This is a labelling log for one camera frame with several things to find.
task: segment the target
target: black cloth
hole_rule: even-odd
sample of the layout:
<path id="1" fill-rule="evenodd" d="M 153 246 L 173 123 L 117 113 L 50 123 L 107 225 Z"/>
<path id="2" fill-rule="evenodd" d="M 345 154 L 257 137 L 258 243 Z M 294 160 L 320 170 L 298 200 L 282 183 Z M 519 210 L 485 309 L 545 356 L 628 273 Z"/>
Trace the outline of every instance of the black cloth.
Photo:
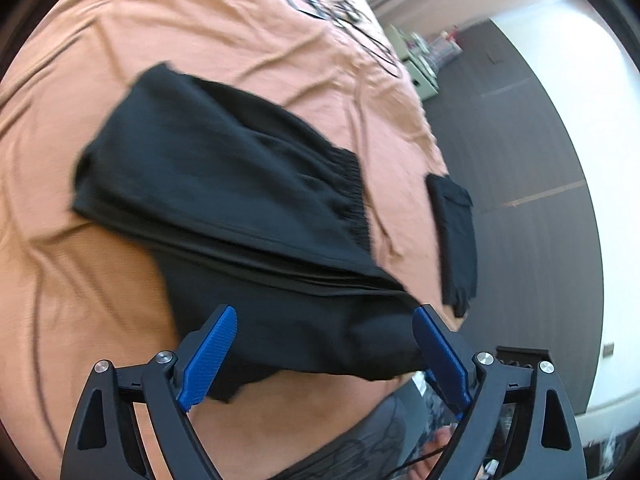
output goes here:
<path id="1" fill-rule="evenodd" d="M 218 304 L 238 311 L 214 398 L 280 369 L 424 368 L 418 302 L 370 255 L 356 156 L 283 108 L 160 64 L 86 147 L 75 187 L 76 212 L 149 250 L 181 337 Z"/>
<path id="2" fill-rule="evenodd" d="M 456 317 L 464 317 L 478 290 L 473 202 L 448 176 L 428 174 L 426 185 L 440 245 L 442 303 L 452 306 Z"/>

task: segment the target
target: person's leg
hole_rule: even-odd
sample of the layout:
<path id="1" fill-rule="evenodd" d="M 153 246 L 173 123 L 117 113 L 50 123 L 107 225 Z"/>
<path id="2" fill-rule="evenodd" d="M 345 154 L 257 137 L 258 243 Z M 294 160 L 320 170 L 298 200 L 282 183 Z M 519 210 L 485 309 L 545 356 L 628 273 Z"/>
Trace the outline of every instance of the person's leg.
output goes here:
<path id="1" fill-rule="evenodd" d="M 406 413 L 404 446 L 398 457 L 398 467 L 407 461 L 430 423 L 430 412 L 414 381 L 409 381 L 394 393 L 402 402 Z"/>
<path id="2" fill-rule="evenodd" d="M 398 463 L 409 418 L 402 401 L 392 394 L 354 428 L 270 480 L 384 478 Z"/>

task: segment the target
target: wrinkled fabric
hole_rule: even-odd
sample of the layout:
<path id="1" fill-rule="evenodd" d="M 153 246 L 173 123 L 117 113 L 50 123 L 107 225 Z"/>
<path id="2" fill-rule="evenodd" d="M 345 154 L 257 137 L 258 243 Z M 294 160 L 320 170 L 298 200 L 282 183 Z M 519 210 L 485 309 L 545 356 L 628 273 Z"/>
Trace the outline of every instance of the wrinkled fabric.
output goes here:
<path id="1" fill-rule="evenodd" d="M 426 368 L 419 303 L 370 254 L 358 159 L 283 108 L 159 64 L 86 147 L 74 187 L 74 211 L 149 250 L 181 339 L 219 304 L 238 313 L 214 399 L 278 370 Z"/>
<path id="2" fill-rule="evenodd" d="M 442 306 L 423 180 L 446 166 L 405 72 L 390 76 L 343 31 L 284 0 L 62 0 L 0 83 L 0 339 L 11 349 L 0 357 L 0 418 L 41 480 L 58 478 L 92 365 L 147 362 L 177 343 L 151 257 L 70 210 L 83 147 L 163 61 L 275 102 L 355 153 L 374 260 L 458 325 Z M 389 393 L 385 382 L 343 376 L 271 379 L 228 406 L 194 410 L 225 479 L 277 474 Z M 149 440 L 148 418 L 141 426 Z M 158 446 L 148 446 L 164 480 Z"/>

